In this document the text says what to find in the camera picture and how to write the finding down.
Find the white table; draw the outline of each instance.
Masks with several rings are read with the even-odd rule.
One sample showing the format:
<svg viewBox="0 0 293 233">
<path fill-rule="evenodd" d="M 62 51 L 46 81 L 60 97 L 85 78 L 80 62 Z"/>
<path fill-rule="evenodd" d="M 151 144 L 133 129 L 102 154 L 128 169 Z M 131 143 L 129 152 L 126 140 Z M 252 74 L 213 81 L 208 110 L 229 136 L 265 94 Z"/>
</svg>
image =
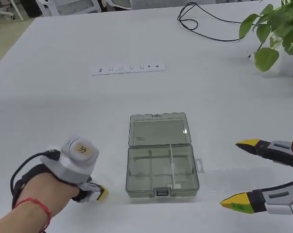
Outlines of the white table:
<svg viewBox="0 0 293 233">
<path fill-rule="evenodd" d="M 204 7 L 218 17 L 243 20 L 267 3 Z M 179 11 L 33 22 L 0 62 L 0 216 L 10 208 L 9 179 L 19 164 L 78 134 L 100 149 L 93 177 L 107 186 L 110 197 L 99 205 L 70 203 L 52 222 L 50 233 L 293 233 L 293 216 L 224 209 L 219 201 L 229 192 L 208 193 L 203 182 L 191 201 L 130 204 L 125 175 L 132 114 L 186 112 L 194 153 L 203 159 L 206 172 L 269 168 L 278 184 L 293 180 L 293 169 L 234 146 L 253 137 L 293 139 L 293 78 L 262 77 L 247 58 L 259 44 L 254 34 L 240 43 L 207 40 L 181 27 Z M 199 9 L 189 17 L 199 20 L 202 33 L 238 36 L 238 25 Z M 94 65 L 144 62 L 165 63 L 166 71 L 90 75 Z"/>
</svg>

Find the electrical socket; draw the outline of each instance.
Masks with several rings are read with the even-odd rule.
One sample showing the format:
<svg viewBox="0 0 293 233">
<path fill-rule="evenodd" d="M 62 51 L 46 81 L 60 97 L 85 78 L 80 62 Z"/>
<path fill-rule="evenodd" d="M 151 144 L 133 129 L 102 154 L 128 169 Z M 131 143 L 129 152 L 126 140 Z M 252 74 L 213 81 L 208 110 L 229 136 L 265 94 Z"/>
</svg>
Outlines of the electrical socket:
<svg viewBox="0 0 293 233">
<path fill-rule="evenodd" d="M 164 64 L 147 64 L 147 65 L 120 65 L 120 66 L 100 66 L 91 69 L 91 75 L 106 75 L 106 74 L 124 74 L 124 73 L 139 73 L 164 71 Z"/>
</svg>

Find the human hand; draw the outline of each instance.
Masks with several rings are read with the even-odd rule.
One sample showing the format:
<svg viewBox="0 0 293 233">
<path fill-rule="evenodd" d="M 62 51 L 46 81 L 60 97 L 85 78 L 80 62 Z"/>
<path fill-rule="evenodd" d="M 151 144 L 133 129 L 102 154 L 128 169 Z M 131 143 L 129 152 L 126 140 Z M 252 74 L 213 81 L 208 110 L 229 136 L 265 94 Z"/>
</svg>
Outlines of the human hand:
<svg viewBox="0 0 293 233">
<path fill-rule="evenodd" d="M 57 180 L 50 173 L 42 173 L 33 177 L 25 185 L 17 203 L 26 198 L 37 199 L 48 207 L 54 217 L 78 193 L 79 188 Z"/>
</svg>

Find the black wrist strap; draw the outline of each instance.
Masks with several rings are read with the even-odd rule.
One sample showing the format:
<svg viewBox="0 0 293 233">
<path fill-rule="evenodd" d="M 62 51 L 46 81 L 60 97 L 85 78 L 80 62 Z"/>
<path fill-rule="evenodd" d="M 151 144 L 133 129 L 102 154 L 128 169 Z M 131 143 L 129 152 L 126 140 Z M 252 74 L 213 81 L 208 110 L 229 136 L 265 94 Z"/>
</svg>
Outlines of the black wrist strap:
<svg viewBox="0 0 293 233">
<path fill-rule="evenodd" d="M 42 174 L 42 173 L 50 173 L 53 175 L 53 173 L 47 168 L 44 164 L 38 164 L 34 166 L 31 170 L 29 170 L 27 173 L 25 173 L 20 180 L 18 180 L 15 184 L 14 191 L 13 191 L 13 197 L 12 197 L 12 209 L 17 203 L 17 200 L 23 190 L 23 187 L 35 176 Z M 83 190 L 79 190 L 79 194 L 72 198 L 74 201 L 80 201 L 84 199 L 87 196 L 87 192 Z"/>
</svg>

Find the floor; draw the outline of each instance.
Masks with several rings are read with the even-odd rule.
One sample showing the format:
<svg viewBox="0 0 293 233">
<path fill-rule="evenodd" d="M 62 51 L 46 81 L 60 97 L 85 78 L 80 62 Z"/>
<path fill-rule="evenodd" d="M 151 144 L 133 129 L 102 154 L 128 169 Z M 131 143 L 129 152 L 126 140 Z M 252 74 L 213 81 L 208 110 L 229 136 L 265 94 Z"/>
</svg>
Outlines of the floor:
<svg viewBox="0 0 293 233">
<path fill-rule="evenodd" d="M 0 15 L 0 60 L 33 22 L 33 19 L 27 16 L 20 4 L 17 7 L 25 19 L 24 22 L 18 18 L 17 14 L 15 14 L 15 20 Z"/>
</svg>

